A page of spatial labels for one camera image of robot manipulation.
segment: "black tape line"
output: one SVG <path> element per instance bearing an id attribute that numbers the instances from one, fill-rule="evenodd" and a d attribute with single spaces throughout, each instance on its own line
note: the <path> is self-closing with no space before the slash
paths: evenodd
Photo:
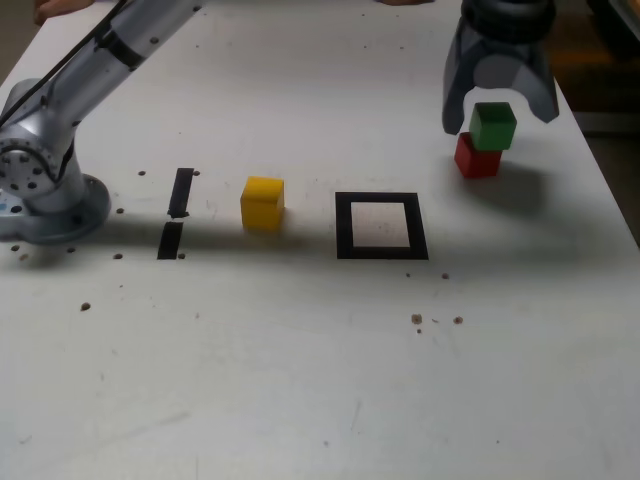
<path id="1" fill-rule="evenodd" d="M 183 225 L 181 222 L 167 222 L 164 224 L 160 247 L 158 248 L 158 260 L 175 260 L 178 258 Z"/>
<path id="2" fill-rule="evenodd" d="M 189 216 L 187 203 L 189 202 L 193 172 L 193 168 L 179 168 L 176 172 L 176 180 L 173 183 L 173 193 L 171 193 L 169 211 L 167 212 L 171 218 L 184 218 Z"/>

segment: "black tape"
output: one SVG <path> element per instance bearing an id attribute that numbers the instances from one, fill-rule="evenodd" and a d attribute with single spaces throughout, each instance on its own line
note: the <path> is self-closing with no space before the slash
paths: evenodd
<path id="1" fill-rule="evenodd" d="M 409 247 L 356 247 L 353 245 L 352 203 L 402 203 Z M 336 192 L 336 247 L 339 259 L 428 260 L 418 195 L 415 193 Z"/>
<path id="2" fill-rule="evenodd" d="M 111 24 L 96 33 L 96 49 L 104 48 L 111 52 L 121 63 L 129 67 L 129 70 L 135 70 L 146 60 L 142 55 L 134 52 L 118 34 L 111 28 Z"/>
<path id="3" fill-rule="evenodd" d="M 173 183 L 173 193 L 169 201 L 169 211 L 171 218 L 184 218 L 189 216 L 187 203 L 191 191 L 191 181 L 193 180 L 193 168 L 179 168 L 176 172 L 176 179 Z"/>
<path id="4" fill-rule="evenodd" d="M 164 224 L 160 247 L 158 248 L 158 260 L 175 260 L 178 258 L 183 225 L 181 222 L 167 222 Z"/>

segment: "stacked cubes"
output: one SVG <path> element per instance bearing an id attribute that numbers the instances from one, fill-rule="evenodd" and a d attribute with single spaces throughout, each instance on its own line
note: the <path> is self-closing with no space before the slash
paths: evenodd
<path id="1" fill-rule="evenodd" d="M 461 133 L 455 160 L 465 178 L 492 177 L 498 173 L 502 152 L 511 147 L 516 117 L 508 103 L 477 103 L 469 132 Z"/>

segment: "red cube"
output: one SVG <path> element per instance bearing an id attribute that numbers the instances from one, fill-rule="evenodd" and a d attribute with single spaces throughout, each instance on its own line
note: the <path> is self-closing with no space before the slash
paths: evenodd
<path id="1" fill-rule="evenodd" d="M 456 163 L 464 178 L 495 177 L 502 152 L 479 152 L 473 146 L 471 134 L 461 133 L 456 147 Z"/>

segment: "wooden block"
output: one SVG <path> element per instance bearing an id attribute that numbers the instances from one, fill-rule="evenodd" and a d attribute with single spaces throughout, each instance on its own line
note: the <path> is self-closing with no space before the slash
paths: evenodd
<path id="1" fill-rule="evenodd" d="M 455 160 L 465 178 L 494 177 L 500 168 L 502 151 L 481 152 L 474 148 L 469 133 L 458 137 Z"/>
<path id="2" fill-rule="evenodd" d="M 476 103 L 469 124 L 476 150 L 508 150 L 516 131 L 516 117 L 508 103 Z"/>
<path id="3" fill-rule="evenodd" d="M 240 207 L 245 228 L 277 231 L 284 212 L 284 180 L 249 177 Z"/>

